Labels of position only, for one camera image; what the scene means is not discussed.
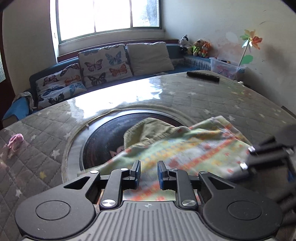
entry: pink toy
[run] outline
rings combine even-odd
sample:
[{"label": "pink toy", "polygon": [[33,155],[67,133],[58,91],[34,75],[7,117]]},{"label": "pink toy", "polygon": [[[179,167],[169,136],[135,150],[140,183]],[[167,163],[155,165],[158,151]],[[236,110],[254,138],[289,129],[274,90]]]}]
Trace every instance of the pink toy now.
[{"label": "pink toy", "polygon": [[24,137],[22,134],[15,134],[10,138],[7,147],[9,149],[11,148],[13,151],[16,151],[20,147],[23,140]]}]

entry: triangular cutout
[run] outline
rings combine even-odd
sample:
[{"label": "triangular cutout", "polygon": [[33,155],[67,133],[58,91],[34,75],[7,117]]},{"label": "triangular cutout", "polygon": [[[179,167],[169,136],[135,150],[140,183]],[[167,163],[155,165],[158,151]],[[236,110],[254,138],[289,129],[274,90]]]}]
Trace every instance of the triangular cutout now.
[{"label": "triangular cutout", "polygon": [[214,177],[209,177],[211,183],[215,186],[217,190],[233,189],[233,186],[230,186]]},{"label": "triangular cutout", "polygon": [[64,186],[64,188],[66,189],[75,189],[75,190],[80,190],[83,188],[83,186],[87,183],[87,181],[90,179],[90,177],[83,177],[75,182],[72,182],[66,186]]}]

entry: clear storage box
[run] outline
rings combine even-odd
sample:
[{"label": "clear storage box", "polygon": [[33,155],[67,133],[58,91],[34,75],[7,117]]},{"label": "clear storage box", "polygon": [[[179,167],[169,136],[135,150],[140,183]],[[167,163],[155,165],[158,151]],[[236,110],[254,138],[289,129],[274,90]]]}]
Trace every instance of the clear storage box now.
[{"label": "clear storage box", "polygon": [[231,64],[225,63],[221,58],[210,58],[211,60],[211,71],[223,75],[232,80],[239,80],[244,73],[246,66],[237,66],[235,62]]}]

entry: yellow star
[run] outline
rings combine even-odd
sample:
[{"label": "yellow star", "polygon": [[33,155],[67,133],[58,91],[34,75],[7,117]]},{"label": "yellow star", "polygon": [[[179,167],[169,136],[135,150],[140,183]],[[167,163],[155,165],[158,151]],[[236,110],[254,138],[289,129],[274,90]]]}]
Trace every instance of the yellow star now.
[{"label": "yellow star", "polygon": [[47,176],[45,175],[44,172],[40,172],[40,173],[39,173],[39,177],[43,180],[43,179],[46,178]]}]

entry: plush toy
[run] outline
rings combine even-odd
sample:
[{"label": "plush toy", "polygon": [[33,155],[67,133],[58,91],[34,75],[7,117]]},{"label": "plush toy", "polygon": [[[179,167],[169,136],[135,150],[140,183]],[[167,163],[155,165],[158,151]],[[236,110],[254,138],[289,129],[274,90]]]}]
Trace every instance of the plush toy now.
[{"label": "plush toy", "polygon": [[202,46],[204,45],[204,41],[202,39],[197,40],[193,43],[193,46],[187,48],[187,53],[189,55],[198,56],[198,53],[201,51]]},{"label": "plush toy", "polygon": [[208,51],[210,49],[211,45],[210,43],[208,43],[207,41],[204,43],[204,45],[202,46],[202,50],[200,51],[200,57],[203,58],[208,58]]},{"label": "plush toy", "polygon": [[180,39],[179,43],[181,50],[185,53],[187,52],[187,48],[192,46],[188,41],[187,34]]}]

